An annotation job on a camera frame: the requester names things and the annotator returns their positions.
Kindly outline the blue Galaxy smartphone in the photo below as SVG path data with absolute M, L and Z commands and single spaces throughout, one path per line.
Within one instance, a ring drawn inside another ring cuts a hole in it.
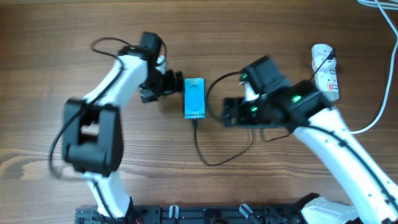
M 184 79 L 184 118 L 203 119 L 205 111 L 205 79 Z

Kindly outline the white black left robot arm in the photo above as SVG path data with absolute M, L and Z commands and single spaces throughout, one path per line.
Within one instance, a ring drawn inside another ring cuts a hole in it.
M 167 68 L 167 47 L 160 36 L 143 32 L 139 45 L 124 43 L 111 57 L 115 63 L 102 82 L 82 99 L 64 107 L 63 160 L 89 184 L 100 223 L 139 223 L 132 198 L 118 169 L 124 153 L 121 112 L 135 91 L 143 103 L 181 93 L 183 75 Z

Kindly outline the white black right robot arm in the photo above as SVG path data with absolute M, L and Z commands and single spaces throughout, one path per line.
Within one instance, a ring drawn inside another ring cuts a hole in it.
M 244 67 L 239 75 L 246 95 L 224 99 L 224 125 L 287 129 L 317 155 L 352 202 L 347 206 L 310 194 L 298 207 L 307 223 L 397 223 L 397 184 L 312 82 L 292 85 L 268 56 Z

